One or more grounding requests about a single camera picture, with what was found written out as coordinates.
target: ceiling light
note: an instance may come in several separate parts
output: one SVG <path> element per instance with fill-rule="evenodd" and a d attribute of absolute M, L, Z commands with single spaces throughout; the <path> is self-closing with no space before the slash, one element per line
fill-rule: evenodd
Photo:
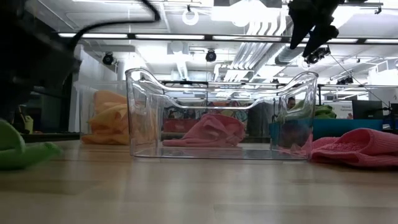
<path fill-rule="evenodd" d="M 367 39 L 367 44 L 398 44 L 398 39 Z"/>
<path fill-rule="evenodd" d="M 193 18 L 192 19 L 188 19 L 187 18 L 187 14 L 189 12 L 193 12 Z M 183 13 L 182 13 L 182 22 L 184 22 L 186 25 L 188 26 L 193 26 L 195 24 L 197 24 L 199 21 L 199 13 L 198 11 L 194 10 L 194 9 L 186 9 Z"/>
<path fill-rule="evenodd" d="M 298 44 L 298 46 L 297 47 L 305 47 L 307 44 Z M 327 44 L 323 44 L 323 45 L 321 45 L 321 46 L 319 46 L 319 47 L 327 47 L 328 45 Z"/>
<path fill-rule="evenodd" d="M 244 35 L 215 35 L 213 40 L 245 40 L 245 41 L 268 41 L 280 42 L 281 37 L 261 37 L 261 36 L 244 36 Z"/>
<path fill-rule="evenodd" d="M 363 86 L 362 85 L 323 85 L 323 87 L 332 87 L 332 88 L 344 87 L 344 88 L 346 88 L 346 87 L 363 87 Z"/>
<path fill-rule="evenodd" d="M 204 40 L 204 35 L 136 34 L 136 39 Z"/>
<path fill-rule="evenodd" d="M 132 0 L 72 0 L 74 2 L 96 2 L 96 3 L 137 3 L 138 1 Z"/>
<path fill-rule="evenodd" d="M 357 43 L 358 39 L 352 38 L 333 38 L 328 43 Z"/>
<path fill-rule="evenodd" d="M 59 33 L 60 37 L 74 37 L 75 33 Z M 126 39 L 127 34 L 83 34 L 83 38 L 94 39 Z"/>

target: orange cloth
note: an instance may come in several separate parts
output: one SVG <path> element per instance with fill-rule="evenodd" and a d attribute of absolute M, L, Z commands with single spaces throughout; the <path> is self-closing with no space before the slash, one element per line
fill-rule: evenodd
<path fill-rule="evenodd" d="M 127 98 L 99 90 L 94 94 L 94 106 L 96 115 L 88 121 L 92 134 L 82 136 L 83 143 L 129 145 Z M 144 115 L 131 113 L 131 121 L 131 138 L 135 144 L 148 144 L 157 139 L 155 110 L 148 110 Z"/>
<path fill-rule="evenodd" d="M 96 115 L 88 123 L 92 134 L 81 137 L 85 144 L 129 145 L 127 98 L 108 90 L 94 94 Z"/>

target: pink cloth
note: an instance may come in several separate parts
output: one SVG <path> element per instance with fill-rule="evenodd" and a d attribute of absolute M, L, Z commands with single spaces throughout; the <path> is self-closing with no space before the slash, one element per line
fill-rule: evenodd
<path fill-rule="evenodd" d="M 221 114 L 205 114 L 183 138 L 164 140 L 164 146 L 228 147 L 237 146 L 244 137 L 239 120 Z"/>
<path fill-rule="evenodd" d="M 342 162 L 358 167 L 398 166 L 398 135 L 355 129 L 340 138 L 313 142 L 311 161 Z"/>

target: green object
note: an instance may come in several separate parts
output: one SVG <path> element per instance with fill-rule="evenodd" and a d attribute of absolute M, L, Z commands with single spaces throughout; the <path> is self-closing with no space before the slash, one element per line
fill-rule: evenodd
<path fill-rule="evenodd" d="M 336 114 L 329 105 L 321 105 L 315 107 L 315 119 L 335 119 Z"/>
<path fill-rule="evenodd" d="M 0 170 L 25 169 L 62 153 L 51 142 L 26 146 L 18 131 L 3 120 L 0 120 L 0 133 Z"/>

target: clear plastic bin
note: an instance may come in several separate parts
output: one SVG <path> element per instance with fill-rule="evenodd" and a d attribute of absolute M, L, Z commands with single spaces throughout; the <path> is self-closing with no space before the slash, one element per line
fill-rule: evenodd
<path fill-rule="evenodd" d="M 131 73 L 140 72 L 134 80 Z M 126 71 L 130 148 L 136 157 L 308 158 L 318 75 L 269 83 L 158 82 Z M 303 96 L 289 108 L 289 98 Z"/>
<path fill-rule="evenodd" d="M 129 145 L 125 81 L 75 82 L 83 144 Z"/>

